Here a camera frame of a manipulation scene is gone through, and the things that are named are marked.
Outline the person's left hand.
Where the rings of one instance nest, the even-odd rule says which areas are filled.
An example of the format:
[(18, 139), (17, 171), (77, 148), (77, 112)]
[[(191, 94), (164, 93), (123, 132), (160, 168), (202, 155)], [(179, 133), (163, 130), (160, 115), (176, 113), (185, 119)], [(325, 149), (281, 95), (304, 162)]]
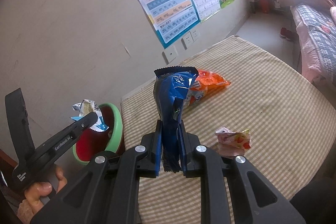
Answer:
[(22, 223), (30, 223), (33, 216), (43, 208), (41, 197), (52, 192), (49, 182), (35, 182), (25, 190), (25, 199), (19, 204), (17, 216)]

